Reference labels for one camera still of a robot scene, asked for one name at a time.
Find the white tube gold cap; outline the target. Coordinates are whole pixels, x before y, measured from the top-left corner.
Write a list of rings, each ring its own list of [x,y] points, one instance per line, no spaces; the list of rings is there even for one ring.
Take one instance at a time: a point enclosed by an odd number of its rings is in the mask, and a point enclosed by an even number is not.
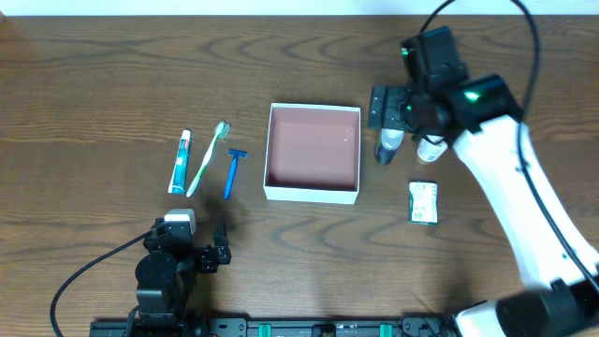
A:
[[[429,164],[438,160],[447,148],[443,137],[429,135],[421,139],[416,148],[416,156],[422,164]]]

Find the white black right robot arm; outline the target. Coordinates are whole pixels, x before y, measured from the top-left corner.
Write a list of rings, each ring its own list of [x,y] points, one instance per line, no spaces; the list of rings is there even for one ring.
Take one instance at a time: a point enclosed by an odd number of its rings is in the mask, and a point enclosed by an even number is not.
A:
[[[369,126],[445,141],[474,175],[512,248],[524,292],[456,314],[461,336],[566,336],[598,324],[598,253],[553,190],[522,117],[498,75],[372,91]]]

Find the blue liquid clear bottle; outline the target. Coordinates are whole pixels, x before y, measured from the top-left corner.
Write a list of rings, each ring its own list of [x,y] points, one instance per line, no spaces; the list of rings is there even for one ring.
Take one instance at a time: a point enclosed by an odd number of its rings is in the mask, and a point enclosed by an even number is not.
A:
[[[382,128],[374,148],[374,157],[379,165],[388,165],[402,144],[404,132]]]

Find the green white soap bar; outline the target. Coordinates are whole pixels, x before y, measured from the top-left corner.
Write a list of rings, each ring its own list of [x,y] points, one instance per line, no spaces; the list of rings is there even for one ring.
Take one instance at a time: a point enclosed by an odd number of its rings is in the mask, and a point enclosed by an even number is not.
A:
[[[436,225],[438,223],[437,183],[410,182],[409,192],[409,221],[421,225]]]

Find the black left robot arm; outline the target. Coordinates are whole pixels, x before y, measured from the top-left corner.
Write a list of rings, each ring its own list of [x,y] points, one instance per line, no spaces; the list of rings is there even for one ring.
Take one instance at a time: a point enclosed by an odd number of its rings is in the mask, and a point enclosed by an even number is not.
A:
[[[157,218],[143,240],[149,252],[136,267],[136,290],[141,324],[176,327],[183,323],[185,307],[200,273],[215,273],[231,261],[226,225],[213,233],[213,244],[196,246],[188,221]]]

